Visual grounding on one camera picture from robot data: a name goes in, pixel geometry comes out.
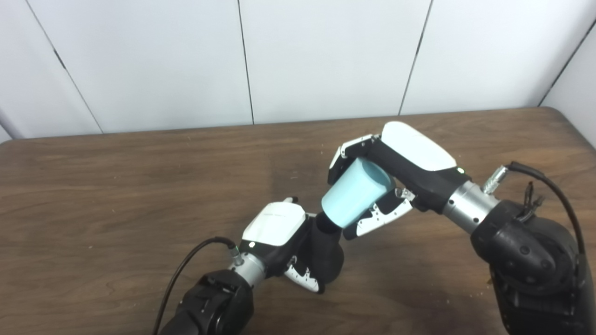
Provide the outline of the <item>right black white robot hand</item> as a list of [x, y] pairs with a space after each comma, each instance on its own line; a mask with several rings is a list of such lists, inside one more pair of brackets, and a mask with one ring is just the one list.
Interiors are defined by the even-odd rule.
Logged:
[[400, 121], [379, 135], [347, 141], [330, 163], [324, 214], [353, 240], [396, 221], [413, 208], [442, 214], [470, 178], [433, 140]]

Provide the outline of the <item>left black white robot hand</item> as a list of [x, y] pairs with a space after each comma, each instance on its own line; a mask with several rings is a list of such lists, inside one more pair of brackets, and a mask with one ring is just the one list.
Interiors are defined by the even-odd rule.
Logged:
[[241, 237], [239, 259], [230, 269], [251, 288], [273, 276], [286, 276], [315, 294], [325, 285], [313, 269], [314, 216], [295, 197], [267, 204], [247, 225]]

